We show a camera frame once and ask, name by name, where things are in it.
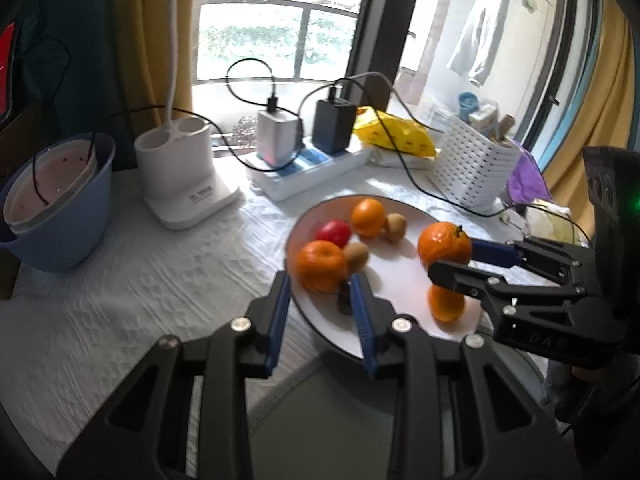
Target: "power strip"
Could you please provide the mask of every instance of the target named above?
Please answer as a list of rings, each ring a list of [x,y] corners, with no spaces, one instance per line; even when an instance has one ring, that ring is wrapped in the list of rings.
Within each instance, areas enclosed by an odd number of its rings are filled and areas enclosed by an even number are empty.
[[[247,176],[255,187],[274,202],[279,202],[363,166],[373,151],[372,147],[363,146],[356,136],[351,136],[351,142],[345,151],[333,155],[321,152],[308,139],[304,140],[304,144],[298,158],[283,170],[262,173],[248,168]],[[269,167],[257,153],[249,153],[242,158],[256,168]]]

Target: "white bowl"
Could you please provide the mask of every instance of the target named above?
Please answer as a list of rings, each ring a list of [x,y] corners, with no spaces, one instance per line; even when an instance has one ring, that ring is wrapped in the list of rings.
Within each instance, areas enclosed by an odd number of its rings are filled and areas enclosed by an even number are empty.
[[[360,340],[353,317],[340,313],[337,294],[322,294],[304,289],[296,278],[292,262],[307,242],[313,240],[316,229],[332,220],[349,221],[355,205],[364,195],[343,196],[321,202],[305,212],[293,227],[287,240],[287,272],[292,277],[293,300],[308,323],[329,343],[357,358],[362,358]],[[374,197],[387,213],[400,213],[407,220],[405,238],[398,244],[385,240],[360,240],[369,246],[369,263],[365,273],[373,293],[389,300],[398,314],[414,316],[430,335],[456,341],[476,330],[481,314],[480,302],[465,298],[465,311],[451,323],[440,323],[431,315],[426,294],[431,280],[425,272],[415,246],[422,230],[437,222],[435,218],[413,206],[381,196]],[[359,240],[357,235],[351,241]]]
[[[97,163],[93,152],[86,162],[89,146],[90,142],[85,139],[70,140],[37,158],[38,190],[49,205],[38,197],[34,189],[33,163],[18,176],[2,210],[4,221],[15,235],[23,235],[41,225],[92,179]]]

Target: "red apple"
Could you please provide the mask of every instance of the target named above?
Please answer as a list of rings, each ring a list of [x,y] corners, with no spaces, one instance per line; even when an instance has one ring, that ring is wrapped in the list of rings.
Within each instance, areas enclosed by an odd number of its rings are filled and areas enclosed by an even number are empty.
[[[344,220],[329,220],[316,231],[315,240],[326,240],[338,247],[343,248],[349,243],[351,238],[351,228]]]

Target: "table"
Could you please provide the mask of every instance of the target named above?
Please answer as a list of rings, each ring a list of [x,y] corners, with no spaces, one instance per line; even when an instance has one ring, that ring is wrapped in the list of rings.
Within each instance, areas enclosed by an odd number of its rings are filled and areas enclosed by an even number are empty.
[[[146,209],[136,170],[114,174],[110,224],[94,252],[69,272],[22,267],[14,296],[0,301],[0,401],[49,470],[158,337],[207,335],[265,294],[283,266],[289,230],[321,200],[389,196],[439,220],[460,222],[473,237],[519,236],[496,218],[469,218],[421,194],[403,170],[365,166],[273,203],[251,189],[235,160],[227,164],[242,180],[242,196],[181,232],[163,228]],[[530,281],[524,270],[506,275]],[[280,364],[270,380],[248,383],[248,409],[324,350],[292,307]]]

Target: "fruit plate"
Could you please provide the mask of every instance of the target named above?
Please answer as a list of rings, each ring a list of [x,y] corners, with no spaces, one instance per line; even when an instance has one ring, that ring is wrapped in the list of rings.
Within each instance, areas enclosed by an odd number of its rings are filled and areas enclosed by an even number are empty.
[[[360,340],[353,317],[345,316],[338,310],[338,295],[323,294],[304,289],[296,278],[293,265],[300,249],[314,239],[316,230],[333,219],[349,221],[353,208],[369,195],[351,195],[321,202],[305,212],[289,234],[286,247],[286,268],[292,277],[291,291],[295,305],[324,339],[335,347],[357,358],[362,358]],[[431,280],[425,272],[415,246],[422,230],[437,220],[424,211],[381,196],[371,196],[380,200],[387,213],[400,213],[407,220],[405,238],[392,244],[380,240],[360,240],[351,236],[351,242],[362,241],[369,247],[369,263],[365,273],[373,293],[389,300],[398,314],[410,314],[429,334],[442,339],[460,341],[466,334],[474,332],[480,319],[480,302],[465,298],[465,311],[451,323],[440,323],[431,316],[426,293]]]

